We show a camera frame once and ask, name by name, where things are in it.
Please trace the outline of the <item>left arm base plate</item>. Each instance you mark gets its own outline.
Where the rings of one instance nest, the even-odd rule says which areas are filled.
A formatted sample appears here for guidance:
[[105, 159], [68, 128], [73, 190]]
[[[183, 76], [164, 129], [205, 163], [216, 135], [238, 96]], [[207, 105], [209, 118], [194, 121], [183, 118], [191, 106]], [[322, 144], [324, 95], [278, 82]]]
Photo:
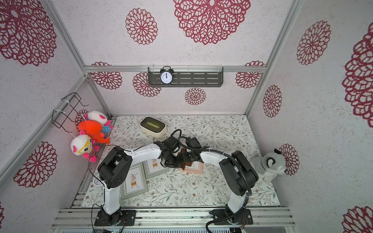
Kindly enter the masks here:
[[136, 220], [136, 210], [117, 210], [109, 215], [101, 207], [98, 212], [94, 226], [133, 226]]

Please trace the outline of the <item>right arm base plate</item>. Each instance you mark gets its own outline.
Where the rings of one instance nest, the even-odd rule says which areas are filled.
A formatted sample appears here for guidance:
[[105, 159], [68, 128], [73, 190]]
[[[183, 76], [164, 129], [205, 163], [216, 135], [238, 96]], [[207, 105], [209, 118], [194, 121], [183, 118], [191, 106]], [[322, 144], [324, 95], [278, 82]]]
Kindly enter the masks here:
[[209, 221], [215, 225], [253, 225], [253, 217], [248, 208], [241, 208], [233, 214], [229, 209], [214, 209], [210, 211], [212, 220]]

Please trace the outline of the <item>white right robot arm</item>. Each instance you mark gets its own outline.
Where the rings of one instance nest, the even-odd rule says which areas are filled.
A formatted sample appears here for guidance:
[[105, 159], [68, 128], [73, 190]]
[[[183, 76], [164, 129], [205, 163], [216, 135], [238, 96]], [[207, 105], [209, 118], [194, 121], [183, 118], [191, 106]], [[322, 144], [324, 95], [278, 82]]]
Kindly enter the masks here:
[[252, 188], [258, 181], [258, 174], [245, 155], [240, 151], [226, 153], [201, 146], [197, 138], [180, 136], [178, 143], [187, 149], [187, 162], [201, 162], [221, 169], [225, 181], [231, 190], [227, 210], [231, 214], [242, 212], [246, 208]]

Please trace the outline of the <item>green picture frame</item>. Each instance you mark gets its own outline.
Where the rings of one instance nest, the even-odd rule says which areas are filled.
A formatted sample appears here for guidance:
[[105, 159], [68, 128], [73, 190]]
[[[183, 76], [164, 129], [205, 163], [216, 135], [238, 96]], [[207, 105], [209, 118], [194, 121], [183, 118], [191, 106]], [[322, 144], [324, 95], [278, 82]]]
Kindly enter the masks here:
[[143, 162], [145, 177], [147, 179], [167, 173], [170, 169], [163, 167], [161, 159], [150, 159]]
[[124, 183], [120, 186], [121, 199], [146, 193], [148, 191], [146, 181], [143, 163], [131, 166]]

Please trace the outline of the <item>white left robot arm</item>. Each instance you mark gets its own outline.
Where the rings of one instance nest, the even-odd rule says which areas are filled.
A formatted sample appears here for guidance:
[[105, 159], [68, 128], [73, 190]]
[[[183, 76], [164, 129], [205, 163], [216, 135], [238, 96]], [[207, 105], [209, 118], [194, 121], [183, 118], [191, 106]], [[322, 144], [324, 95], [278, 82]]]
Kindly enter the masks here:
[[179, 167], [177, 156], [180, 149], [177, 139], [170, 136], [138, 149], [123, 149], [115, 146], [98, 166], [100, 180], [104, 186], [103, 211], [111, 216], [120, 209], [119, 187], [124, 183], [132, 165], [151, 159], [162, 159], [166, 165]]

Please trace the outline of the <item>brown cloth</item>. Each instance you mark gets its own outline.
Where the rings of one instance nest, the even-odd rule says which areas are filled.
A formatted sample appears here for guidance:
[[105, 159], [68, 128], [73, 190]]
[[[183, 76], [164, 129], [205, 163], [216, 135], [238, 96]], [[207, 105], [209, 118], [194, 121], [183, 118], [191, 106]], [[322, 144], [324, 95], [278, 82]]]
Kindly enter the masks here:
[[190, 160], [189, 153], [186, 148], [182, 148], [177, 155], [177, 159], [179, 162], [179, 168], [185, 170], [186, 167], [192, 166], [192, 161]]

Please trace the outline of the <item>pink picture frame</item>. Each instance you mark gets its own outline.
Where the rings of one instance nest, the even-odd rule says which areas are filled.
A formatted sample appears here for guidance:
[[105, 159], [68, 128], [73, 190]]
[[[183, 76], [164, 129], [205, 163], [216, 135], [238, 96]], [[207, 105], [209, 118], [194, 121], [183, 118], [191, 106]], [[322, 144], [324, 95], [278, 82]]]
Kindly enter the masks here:
[[184, 169], [179, 168], [179, 171], [192, 173], [192, 174], [202, 174], [203, 173], [203, 163], [201, 162], [193, 162], [191, 166], [185, 166]]

